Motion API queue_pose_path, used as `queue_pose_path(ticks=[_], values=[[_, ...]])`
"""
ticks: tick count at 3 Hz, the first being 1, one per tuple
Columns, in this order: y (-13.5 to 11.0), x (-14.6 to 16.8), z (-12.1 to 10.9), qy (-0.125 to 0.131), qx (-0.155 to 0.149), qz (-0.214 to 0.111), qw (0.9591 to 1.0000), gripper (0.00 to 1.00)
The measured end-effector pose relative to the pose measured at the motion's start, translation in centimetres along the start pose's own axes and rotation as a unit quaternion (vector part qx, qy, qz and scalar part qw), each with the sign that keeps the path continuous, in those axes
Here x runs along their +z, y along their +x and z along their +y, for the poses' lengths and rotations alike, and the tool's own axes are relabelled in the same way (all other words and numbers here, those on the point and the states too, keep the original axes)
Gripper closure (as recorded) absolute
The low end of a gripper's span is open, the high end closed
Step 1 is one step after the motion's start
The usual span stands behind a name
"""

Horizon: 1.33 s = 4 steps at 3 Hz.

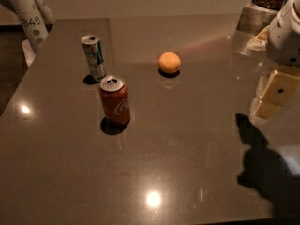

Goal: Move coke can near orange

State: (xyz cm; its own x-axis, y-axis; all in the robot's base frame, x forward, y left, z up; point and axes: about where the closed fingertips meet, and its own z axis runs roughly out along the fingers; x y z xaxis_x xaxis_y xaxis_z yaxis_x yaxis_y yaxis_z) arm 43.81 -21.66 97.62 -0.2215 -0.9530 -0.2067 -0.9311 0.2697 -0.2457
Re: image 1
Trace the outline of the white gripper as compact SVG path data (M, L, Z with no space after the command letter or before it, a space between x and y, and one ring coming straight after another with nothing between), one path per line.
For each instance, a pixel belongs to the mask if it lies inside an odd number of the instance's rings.
M300 66L300 0L289 0L268 28L266 53L270 60ZM253 115L264 120L274 116L299 90L298 69L278 69L262 75L253 105Z

